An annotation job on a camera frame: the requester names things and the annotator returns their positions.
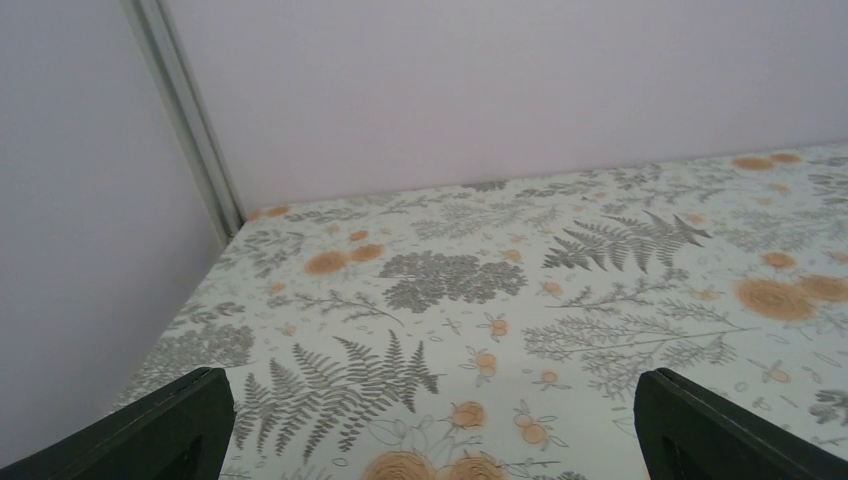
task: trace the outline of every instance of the gray leaf print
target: gray leaf print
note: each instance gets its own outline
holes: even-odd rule
[[[797,252],[821,239],[848,241],[848,212],[844,208],[826,207],[782,215],[737,209],[730,212],[730,218],[741,220],[747,228],[720,225],[713,233],[748,253]]]
[[[575,225],[585,231],[567,229],[563,231],[574,240],[564,240],[554,237],[562,249],[552,248],[545,256],[544,268],[579,266],[591,270],[590,260],[602,270],[606,270],[606,260],[615,268],[624,271],[624,262],[629,255],[636,259],[636,265],[643,272],[648,271],[648,261],[656,256],[667,268],[674,266],[674,254],[684,245],[701,247],[695,237],[712,238],[705,230],[692,227],[677,215],[674,224],[662,218],[645,212],[651,217],[652,224],[622,217],[610,217],[623,227],[590,224],[574,221]]]
[[[123,407],[198,367],[233,368],[250,361],[254,336],[250,327],[207,324],[178,336],[164,336],[121,393]]]
[[[471,188],[475,192],[491,192],[493,190],[503,190],[506,187],[505,180],[497,180],[493,182],[466,183],[462,188]]]
[[[848,426],[848,392],[845,390],[819,390],[816,393],[819,403],[809,408],[810,414],[816,417],[817,423],[840,421],[843,427]]]
[[[517,295],[527,285],[521,268],[507,262],[480,264],[471,255],[446,256],[432,251],[397,255],[383,266],[380,278],[400,280],[383,295],[395,310],[423,313],[448,297],[485,303],[498,291]]]

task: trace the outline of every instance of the botanical print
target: botanical print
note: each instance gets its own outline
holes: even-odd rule
[[[443,297],[465,303],[486,303],[498,291],[517,295],[527,285],[521,268],[506,262],[480,263],[471,255],[423,253],[397,255],[383,265],[380,278],[399,280],[383,295],[389,305],[423,313]]]
[[[846,167],[836,144],[263,208],[115,407],[225,368],[227,480],[644,480],[634,390],[668,367],[848,459]]]
[[[810,407],[809,411],[816,417],[817,423],[839,422],[843,427],[848,427],[848,391],[819,390],[816,400],[818,403]]]
[[[372,354],[370,347],[336,337],[347,353],[346,361],[308,351],[296,343],[292,356],[297,370],[272,358],[270,386],[262,385],[249,373],[244,403],[237,408],[233,431],[236,446],[245,448],[247,438],[255,432],[256,449],[262,452],[278,430],[274,449],[279,455],[301,429],[309,428],[303,450],[306,463],[331,431],[340,429],[338,448],[346,452],[360,429],[393,403],[402,403],[415,412],[416,391],[421,387],[437,394],[437,377],[424,362],[423,342],[405,360],[397,335],[391,330],[389,335],[391,341],[382,358]]]
[[[551,249],[551,254],[545,256],[544,268],[575,266],[590,270],[589,261],[594,262],[602,270],[606,270],[606,259],[609,258],[615,268],[624,270],[624,262],[629,255],[636,259],[636,264],[643,272],[648,272],[648,261],[652,256],[667,268],[674,267],[674,254],[684,245],[701,247],[696,237],[712,238],[706,231],[686,224],[677,215],[674,223],[645,212],[651,223],[639,220],[605,216],[620,226],[610,226],[575,221],[574,224],[584,231],[563,229],[573,240],[554,240],[563,249]]]

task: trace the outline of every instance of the fern leaf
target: fern leaf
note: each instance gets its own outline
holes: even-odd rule
[[[359,394],[354,390],[342,387],[336,390],[331,390],[322,395],[321,398],[322,412],[318,416],[318,421],[312,428],[312,433],[306,440],[306,448],[303,451],[303,463],[309,461],[309,457],[315,452],[315,448],[321,443],[321,440],[329,434],[333,428],[339,423],[339,418],[344,414],[350,413],[352,408],[361,402]]]
[[[289,409],[286,419],[283,420],[282,429],[277,434],[276,452],[277,455],[283,453],[286,445],[294,438],[294,435],[306,425],[306,421],[312,418],[312,414],[317,412],[321,407],[318,392],[309,392],[297,401],[295,401]]]

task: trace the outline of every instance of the orange rose print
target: orange rose print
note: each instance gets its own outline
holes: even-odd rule
[[[541,289],[537,295],[550,295],[551,297],[559,298],[562,296],[562,287],[556,282],[539,282]]]
[[[484,315],[486,316],[486,320],[488,320],[489,322],[481,323],[480,325],[477,325],[477,328],[491,329],[492,340],[500,343],[501,341],[499,337],[503,337],[507,334],[509,324],[504,319],[503,314],[498,315],[498,318],[494,318],[488,313],[484,313]]]
[[[788,373],[781,370],[780,367],[783,365],[782,360],[774,362],[771,367],[767,367],[760,362],[751,360],[750,358],[748,361],[763,369],[763,383],[768,383],[772,380],[779,383],[789,383],[789,381],[792,380]]]
[[[486,420],[483,406],[477,402],[465,402],[454,405],[451,423],[462,429],[482,427]]]
[[[310,275],[335,273],[347,265],[347,255],[341,252],[326,252],[312,257],[303,269]]]
[[[742,170],[771,170],[774,162],[768,158],[739,157],[733,160],[733,166]]]
[[[539,380],[536,380],[535,382],[533,382],[533,384],[534,385],[541,385],[543,392],[545,390],[549,389],[549,388],[558,388],[560,390],[571,389],[571,387],[569,387],[568,385],[562,385],[560,383],[557,383],[558,380],[559,380],[559,376],[555,372],[552,372],[550,370],[545,370],[545,371],[542,372],[541,378]]]
[[[707,217],[705,215],[690,213],[686,215],[686,220],[689,220],[689,223],[692,225],[700,225],[707,221]]]
[[[457,460],[444,476],[440,473],[439,478],[447,480],[502,480],[506,476],[492,460],[481,456]]]
[[[268,285],[268,293],[271,295],[282,292],[286,289],[286,286],[280,282],[274,282],[271,285]]]
[[[272,209],[268,210],[267,212],[265,212],[265,215],[267,215],[269,217],[280,217],[280,216],[283,216],[283,215],[289,213],[290,210],[291,210],[291,207],[285,207],[285,206],[276,207],[276,208],[272,208]]]
[[[361,240],[365,240],[366,238],[368,238],[368,232],[366,232],[365,230],[360,230],[358,232],[353,232],[350,234],[351,242],[359,242]]]
[[[464,368],[466,370],[477,370],[477,381],[476,386],[480,388],[485,382],[490,382],[491,378],[495,376],[497,372],[497,358],[484,348],[482,350],[474,350],[471,347],[465,347],[468,350],[468,353],[471,354],[471,358],[468,359],[469,363],[460,364],[460,368]]]
[[[801,277],[798,286],[810,298],[829,302],[848,302],[848,281],[824,275]]]
[[[848,265],[848,253],[828,252],[827,256],[833,260],[836,260],[837,263],[841,263],[842,265]]]
[[[798,163],[801,161],[801,157],[794,153],[772,153],[769,158],[776,163]]]
[[[521,430],[521,438],[525,442],[530,445],[541,445],[543,451],[551,443],[560,447],[568,446],[561,438],[551,435],[553,427],[548,423],[555,421],[557,417],[548,415],[534,418],[524,400],[521,400],[521,408],[516,408],[515,412],[517,415],[513,417],[512,422]]]
[[[807,320],[816,313],[801,289],[774,280],[745,280],[736,286],[736,297],[749,309],[776,320]]]
[[[522,263],[521,252],[518,250],[507,250],[503,252],[503,257],[512,263]]]
[[[249,222],[255,222],[256,220],[259,220],[260,218],[262,218],[262,210],[261,209],[260,210],[254,210],[254,212],[251,213],[249,217],[247,217],[247,222],[248,223]]]
[[[436,470],[430,461],[410,452],[388,452],[380,455],[362,474],[362,480],[432,480]]]
[[[795,259],[785,253],[772,252],[763,255],[763,263],[778,270],[784,270],[795,266]]]
[[[384,251],[382,245],[365,245],[350,252],[350,258],[355,262],[368,262],[378,258]]]
[[[780,184],[780,183],[769,185],[769,188],[771,188],[775,192],[780,192],[784,195],[788,195],[788,194],[792,193],[791,188],[787,187],[786,185]]]
[[[712,301],[718,300],[723,295],[722,292],[716,292],[712,288],[706,290],[690,290],[689,296],[698,300]]]

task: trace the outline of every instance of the white wall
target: white wall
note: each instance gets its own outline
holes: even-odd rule
[[[248,210],[848,135],[845,0],[169,0]]]
[[[0,2],[0,465],[105,413],[220,249],[121,4]]]

